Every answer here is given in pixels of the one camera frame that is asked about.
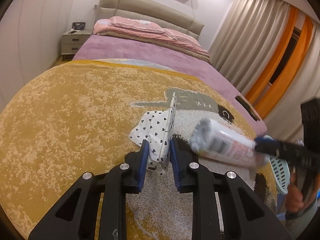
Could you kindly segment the person right hand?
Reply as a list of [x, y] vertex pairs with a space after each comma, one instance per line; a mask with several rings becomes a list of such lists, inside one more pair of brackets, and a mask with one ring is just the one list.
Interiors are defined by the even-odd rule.
[[310, 195], [309, 199], [303, 200], [303, 194], [299, 191], [296, 186], [296, 174], [295, 172], [291, 173], [290, 184], [287, 187], [288, 193], [285, 198], [285, 207], [287, 211], [291, 213], [297, 213], [300, 210], [305, 209], [316, 199], [319, 191], [319, 174], [315, 177], [313, 192]]

